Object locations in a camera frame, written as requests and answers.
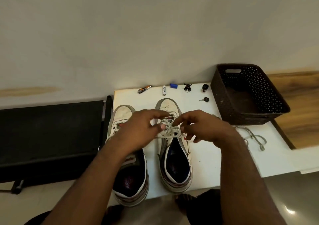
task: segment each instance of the white sneaker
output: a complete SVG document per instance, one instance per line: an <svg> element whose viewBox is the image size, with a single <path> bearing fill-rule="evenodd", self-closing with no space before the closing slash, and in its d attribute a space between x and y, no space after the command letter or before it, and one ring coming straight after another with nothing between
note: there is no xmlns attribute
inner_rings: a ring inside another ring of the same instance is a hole
<svg viewBox="0 0 319 225"><path fill-rule="evenodd" d="M106 142L127 122L135 112L130 105L118 106L110 119ZM120 204L133 207L142 202L148 193L149 178L143 150L125 158L113 184L113 191Z"/></svg>
<svg viewBox="0 0 319 225"><path fill-rule="evenodd" d="M166 125L158 134L158 157L160 174L165 187L175 193L186 191L193 178L192 161L188 141L181 135L179 126L172 126L174 120L182 114L176 102L170 98L158 101L155 109L169 112L170 116L155 123Z"/></svg>

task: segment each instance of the brown plastic basket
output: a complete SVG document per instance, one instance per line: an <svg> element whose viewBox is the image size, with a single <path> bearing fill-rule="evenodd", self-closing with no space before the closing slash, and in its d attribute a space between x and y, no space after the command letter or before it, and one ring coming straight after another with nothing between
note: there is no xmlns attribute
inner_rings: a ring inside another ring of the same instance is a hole
<svg viewBox="0 0 319 225"><path fill-rule="evenodd" d="M290 112L263 70L252 64L218 64L211 89L221 118L231 125L262 125Z"/></svg>

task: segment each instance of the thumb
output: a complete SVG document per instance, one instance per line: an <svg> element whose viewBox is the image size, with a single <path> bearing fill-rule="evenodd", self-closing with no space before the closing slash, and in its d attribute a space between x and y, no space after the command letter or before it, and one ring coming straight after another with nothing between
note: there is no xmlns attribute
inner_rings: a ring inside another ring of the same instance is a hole
<svg viewBox="0 0 319 225"><path fill-rule="evenodd" d="M181 131L183 133L185 133L185 134L194 134L194 135L196 135L198 133L198 129L199 129L199 126L196 123L181 127Z"/></svg>
<svg viewBox="0 0 319 225"><path fill-rule="evenodd" d="M154 124L151 127L151 133L156 136L165 129L165 124Z"/></svg>

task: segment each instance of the wall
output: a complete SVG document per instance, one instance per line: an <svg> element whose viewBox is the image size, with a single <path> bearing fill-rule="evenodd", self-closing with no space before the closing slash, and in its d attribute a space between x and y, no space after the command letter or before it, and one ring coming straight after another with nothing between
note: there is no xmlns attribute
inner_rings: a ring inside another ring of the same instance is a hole
<svg viewBox="0 0 319 225"><path fill-rule="evenodd" d="M318 69L318 9L319 0L0 0L0 108L209 81L225 62Z"/></svg>

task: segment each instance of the tiled floor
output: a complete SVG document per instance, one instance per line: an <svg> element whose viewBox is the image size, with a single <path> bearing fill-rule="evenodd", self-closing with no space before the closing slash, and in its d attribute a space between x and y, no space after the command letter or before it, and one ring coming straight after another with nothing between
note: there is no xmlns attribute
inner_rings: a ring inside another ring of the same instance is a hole
<svg viewBox="0 0 319 225"><path fill-rule="evenodd" d="M319 224L319 172L299 172L268 177L268 189L288 225ZM30 218L51 210L72 181L29 187L19 195L0 193L0 224L21 225ZM206 190L191 191L196 196ZM137 207L125 208L119 224L189 224L173 201L173 196L146 200Z"/></svg>

